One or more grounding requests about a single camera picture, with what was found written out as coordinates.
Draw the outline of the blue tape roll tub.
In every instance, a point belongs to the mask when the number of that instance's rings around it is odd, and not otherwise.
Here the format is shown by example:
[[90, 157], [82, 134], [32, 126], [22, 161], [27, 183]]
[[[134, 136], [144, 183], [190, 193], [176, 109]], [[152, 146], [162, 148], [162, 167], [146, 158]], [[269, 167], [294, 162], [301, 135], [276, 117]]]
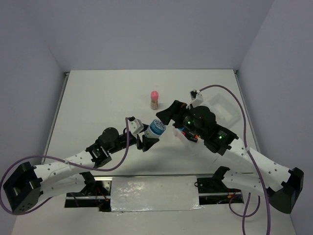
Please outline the blue tape roll tub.
[[154, 119], [145, 130], [144, 136], [150, 139], [159, 139], [165, 130], [166, 126], [159, 119]]

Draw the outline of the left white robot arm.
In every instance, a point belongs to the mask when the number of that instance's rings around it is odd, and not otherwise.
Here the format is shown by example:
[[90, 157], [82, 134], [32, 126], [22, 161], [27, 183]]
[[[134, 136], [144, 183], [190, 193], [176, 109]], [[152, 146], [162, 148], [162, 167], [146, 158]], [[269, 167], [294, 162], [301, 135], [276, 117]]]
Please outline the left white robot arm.
[[54, 196], [80, 191], [84, 195], [94, 192], [104, 193], [97, 184], [91, 171], [105, 171], [103, 168], [111, 161], [111, 154], [120, 150], [128, 153], [130, 146], [148, 151], [159, 141], [164, 128], [154, 130], [126, 127], [120, 134], [117, 129], [109, 127], [103, 131], [94, 144], [86, 150], [66, 159], [53, 158], [53, 162], [32, 165], [26, 157], [17, 161], [16, 169], [7, 177], [3, 176], [0, 184], [9, 202], [5, 210], [14, 215], [24, 215], [38, 209], [37, 203], [46, 203]]

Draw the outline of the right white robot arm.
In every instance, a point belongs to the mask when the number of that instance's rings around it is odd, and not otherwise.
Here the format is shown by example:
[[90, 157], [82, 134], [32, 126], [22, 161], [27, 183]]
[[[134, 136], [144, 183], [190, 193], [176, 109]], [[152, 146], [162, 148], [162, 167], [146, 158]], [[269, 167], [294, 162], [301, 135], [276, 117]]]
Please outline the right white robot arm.
[[174, 121], [199, 136], [212, 153], [229, 152], [239, 163], [249, 164], [265, 187], [269, 204], [278, 211], [290, 214], [303, 189], [304, 172], [295, 167], [280, 165], [253, 148], [247, 148], [242, 139], [216, 122], [213, 112], [206, 106], [188, 106], [175, 100], [156, 116], [165, 125]]

